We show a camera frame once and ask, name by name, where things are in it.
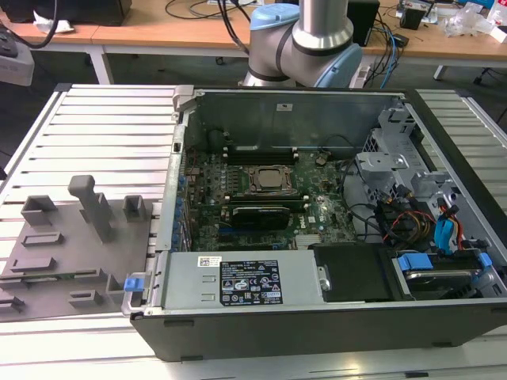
table surface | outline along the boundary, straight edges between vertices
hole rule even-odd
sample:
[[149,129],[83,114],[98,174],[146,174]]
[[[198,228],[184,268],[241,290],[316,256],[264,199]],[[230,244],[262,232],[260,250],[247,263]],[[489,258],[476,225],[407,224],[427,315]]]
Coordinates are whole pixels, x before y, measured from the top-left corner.
[[[196,0],[179,0],[171,11],[189,16],[187,7]],[[410,38],[404,56],[442,59],[491,59],[507,60],[507,44],[500,44],[491,36],[456,36],[447,38],[438,25],[421,25],[417,30],[400,29],[399,20],[392,15],[397,0],[381,0],[380,13],[383,20],[395,32]],[[121,27],[76,25],[76,33],[57,35],[55,42],[70,44],[115,44],[138,46],[162,46],[173,48],[236,48],[221,20],[180,20],[166,14],[167,0],[133,0],[132,9]],[[216,6],[206,4],[196,7],[202,13],[217,11]],[[5,21],[4,13],[0,19]],[[246,19],[237,11],[231,12],[231,20],[239,38],[250,42],[250,31]],[[31,41],[44,37],[33,25],[15,25],[6,22],[16,33]],[[385,42],[379,32],[374,32],[365,55],[382,55]]]
[[[17,24],[9,21],[6,14],[0,10],[0,21],[10,30],[28,42],[41,42],[46,35],[39,32],[31,23]],[[52,42],[59,44],[91,44],[92,36],[99,28],[97,25],[72,25],[75,32],[56,34]]]

plastic bag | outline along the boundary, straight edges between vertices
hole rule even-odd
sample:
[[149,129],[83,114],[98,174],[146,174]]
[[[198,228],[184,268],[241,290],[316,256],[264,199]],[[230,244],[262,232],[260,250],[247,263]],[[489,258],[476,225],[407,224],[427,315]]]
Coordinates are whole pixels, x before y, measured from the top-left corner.
[[478,14],[481,8],[482,7],[478,4],[468,2],[457,14],[452,17],[446,17],[443,23],[445,35],[447,37],[461,36],[463,34],[476,36],[477,29],[475,25],[483,19],[483,17]]
[[507,25],[507,0],[495,0],[487,20],[496,26]]

motherboard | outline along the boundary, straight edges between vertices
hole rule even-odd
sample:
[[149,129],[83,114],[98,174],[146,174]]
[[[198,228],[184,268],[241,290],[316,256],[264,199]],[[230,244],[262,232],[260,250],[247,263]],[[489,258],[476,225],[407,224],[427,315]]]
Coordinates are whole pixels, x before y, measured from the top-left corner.
[[[318,151],[293,157],[283,165],[266,165],[268,158],[227,160],[226,154],[189,151],[191,250],[307,249],[320,242],[355,241],[337,190],[338,162]],[[234,165],[237,161],[245,165]]]

wooden desk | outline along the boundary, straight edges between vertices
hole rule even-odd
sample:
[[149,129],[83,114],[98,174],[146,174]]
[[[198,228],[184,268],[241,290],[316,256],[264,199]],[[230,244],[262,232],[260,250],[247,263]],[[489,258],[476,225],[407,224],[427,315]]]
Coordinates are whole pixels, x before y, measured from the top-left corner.
[[[195,0],[180,0],[171,6],[173,13],[188,16],[188,4]],[[227,34],[221,20],[178,20],[168,16],[164,10],[166,0],[134,0],[132,10],[124,26],[99,27],[93,34],[94,44],[140,45],[168,48],[219,48],[237,50]],[[381,0],[380,13],[393,6],[397,0]],[[215,6],[202,5],[203,13],[216,12]],[[234,30],[245,43],[250,42],[250,31],[246,19],[238,12],[231,12]],[[447,38],[438,25],[422,25],[418,30],[400,29],[399,19],[383,16],[383,20],[395,32],[410,38],[404,51],[405,57],[444,59],[492,59],[507,61],[507,44],[499,44],[485,34]],[[382,55],[385,42],[379,32],[374,32],[365,55]]]
[[[197,0],[177,0],[170,12],[192,17],[188,6]],[[169,16],[165,7],[167,0],[133,0],[132,8],[121,27],[101,26],[93,34],[93,43],[102,45],[155,46],[170,48],[218,48],[238,50],[227,34],[222,19],[180,20]],[[206,4],[195,10],[210,14],[218,12],[217,6]],[[253,7],[246,7],[251,13]],[[250,42],[250,26],[241,14],[228,13],[234,30],[243,43]]]
[[[439,25],[421,24],[418,30],[399,28],[399,19],[390,15],[395,14],[387,8],[397,4],[397,0],[380,0],[379,9],[383,21],[389,25],[393,33],[399,33],[410,38],[409,44],[403,52],[404,57],[418,57],[431,59],[479,59],[507,61],[507,44],[498,43],[493,37],[483,33],[477,36],[446,37]],[[369,44],[365,47],[365,55],[382,55],[385,41],[380,32],[374,32]]]
[[[0,10],[0,21],[10,30],[28,42],[42,42],[46,37],[31,23],[16,24],[9,21],[7,15]],[[97,25],[72,25],[75,32],[56,34],[51,44],[92,44],[92,36],[97,31]]]
[[[90,54],[99,83],[113,83],[107,53],[153,55],[200,55],[245,57],[227,34],[222,20],[180,20],[165,12],[168,0],[132,0],[132,9],[121,27],[76,25],[76,33],[57,35],[45,50],[84,51]],[[190,16],[188,6],[196,0],[177,0],[170,11]],[[397,0],[380,0],[380,13]],[[246,7],[251,13],[253,7]],[[206,4],[196,7],[202,13],[218,11]],[[234,30],[243,43],[250,42],[248,22],[237,10],[231,11]],[[33,25],[11,24],[4,13],[0,19],[16,33],[31,41],[44,36]],[[499,44],[492,37],[457,36],[447,38],[438,25],[421,25],[417,30],[400,29],[399,19],[383,15],[383,20],[397,33],[410,38],[403,53],[402,63],[445,66],[507,68],[507,44]],[[385,41],[379,32],[373,32],[364,47],[364,62],[369,63],[382,55]]]

sticker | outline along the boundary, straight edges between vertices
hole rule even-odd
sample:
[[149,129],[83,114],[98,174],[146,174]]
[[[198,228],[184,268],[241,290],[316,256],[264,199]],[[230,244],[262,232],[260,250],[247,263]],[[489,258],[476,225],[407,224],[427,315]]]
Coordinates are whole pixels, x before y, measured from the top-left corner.
[[277,260],[223,261],[219,266],[222,305],[253,306],[284,303]]
[[197,257],[197,266],[198,267],[219,267],[220,261],[222,261],[221,256],[199,256]]
[[291,112],[292,111],[292,103],[279,103],[276,105],[277,111],[282,112]]

